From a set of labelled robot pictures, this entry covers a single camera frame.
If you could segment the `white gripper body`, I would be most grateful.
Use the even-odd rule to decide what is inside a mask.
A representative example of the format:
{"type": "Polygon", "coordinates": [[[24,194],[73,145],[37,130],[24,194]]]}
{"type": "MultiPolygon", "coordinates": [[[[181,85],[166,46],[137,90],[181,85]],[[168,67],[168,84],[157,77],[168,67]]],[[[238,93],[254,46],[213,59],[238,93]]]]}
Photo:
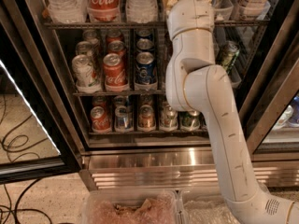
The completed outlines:
{"type": "Polygon", "coordinates": [[[207,0],[179,0],[169,11],[166,24],[170,39],[194,29],[214,28],[214,8],[207,0]]]}

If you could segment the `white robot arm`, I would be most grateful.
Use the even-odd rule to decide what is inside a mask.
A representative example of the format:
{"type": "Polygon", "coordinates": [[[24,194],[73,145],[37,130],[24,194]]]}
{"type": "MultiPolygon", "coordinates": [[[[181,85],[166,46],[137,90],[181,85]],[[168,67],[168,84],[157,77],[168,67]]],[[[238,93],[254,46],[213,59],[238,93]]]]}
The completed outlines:
{"type": "Polygon", "coordinates": [[[299,204],[262,190],[252,167],[230,78],[215,62],[211,0],[178,0],[167,12],[173,53],[167,102],[204,115],[221,195],[240,224],[299,224],[299,204]]]}

